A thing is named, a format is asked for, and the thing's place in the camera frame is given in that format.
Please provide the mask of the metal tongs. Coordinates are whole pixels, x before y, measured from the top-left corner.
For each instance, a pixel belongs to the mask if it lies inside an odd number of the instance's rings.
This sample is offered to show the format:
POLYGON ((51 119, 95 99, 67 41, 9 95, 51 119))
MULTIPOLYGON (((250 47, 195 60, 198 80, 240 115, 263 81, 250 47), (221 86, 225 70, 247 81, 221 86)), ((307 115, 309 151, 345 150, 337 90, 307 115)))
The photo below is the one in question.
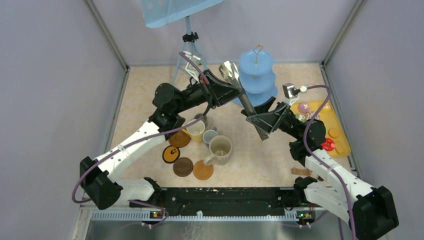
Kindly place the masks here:
POLYGON ((236 64, 232 61, 227 60, 218 67, 218 70, 222 77, 222 80, 225 83, 235 87, 237 90, 240 90, 241 94, 238 96, 238 99, 247 114, 246 121, 248 120, 248 117, 256 115, 257 112, 254 109, 251 101, 249 100, 246 94, 245 89, 241 84, 240 73, 236 64))

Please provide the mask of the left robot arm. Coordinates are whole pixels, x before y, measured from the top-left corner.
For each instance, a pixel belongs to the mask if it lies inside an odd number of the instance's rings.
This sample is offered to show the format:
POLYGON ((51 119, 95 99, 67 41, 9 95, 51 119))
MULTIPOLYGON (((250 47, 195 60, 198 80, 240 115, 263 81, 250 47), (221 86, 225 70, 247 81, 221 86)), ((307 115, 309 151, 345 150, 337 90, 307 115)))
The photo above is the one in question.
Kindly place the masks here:
POLYGON ((108 152, 80 162, 80 185, 99 210, 113 206, 122 195, 119 185, 122 173, 150 149, 169 140, 176 132, 200 122, 212 108, 221 107, 245 93, 240 75, 231 70, 221 70, 222 78, 217 78, 210 70, 205 70, 199 82, 179 90, 170 83, 161 83, 154 91, 153 105, 156 110, 130 137, 108 152), (179 114, 207 104, 203 116, 185 123, 179 114))

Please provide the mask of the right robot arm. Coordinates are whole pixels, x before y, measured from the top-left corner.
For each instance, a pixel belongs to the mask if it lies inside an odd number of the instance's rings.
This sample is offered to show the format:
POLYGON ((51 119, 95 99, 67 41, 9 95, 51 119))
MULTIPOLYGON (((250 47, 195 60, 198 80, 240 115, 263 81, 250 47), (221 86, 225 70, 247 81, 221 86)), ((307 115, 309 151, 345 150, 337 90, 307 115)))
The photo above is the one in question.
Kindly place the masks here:
POLYGON ((312 203, 326 209, 346 222, 357 240, 377 240, 399 226, 391 191, 361 180, 323 149, 326 128, 322 121, 302 122, 284 102, 273 111, 268 111, 267 104, 259 108, 262 113, 246 120, 267 134, 281 130, 294 137, 296 140, 289 143, 292 158, 330 185, 311 177, 297 179, 293 192, 297 205, 312 203))

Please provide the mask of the red donut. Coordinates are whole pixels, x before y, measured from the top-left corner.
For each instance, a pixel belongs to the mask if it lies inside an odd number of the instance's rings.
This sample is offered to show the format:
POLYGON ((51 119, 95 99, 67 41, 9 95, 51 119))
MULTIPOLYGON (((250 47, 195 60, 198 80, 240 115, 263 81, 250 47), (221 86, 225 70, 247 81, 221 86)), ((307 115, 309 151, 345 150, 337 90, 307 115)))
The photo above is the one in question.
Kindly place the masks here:
POLYGON ((332 138, 327 137, 325 142, 321 144, 322 148, 327 152, 331 152, 336 148, 336 143, 332 138))

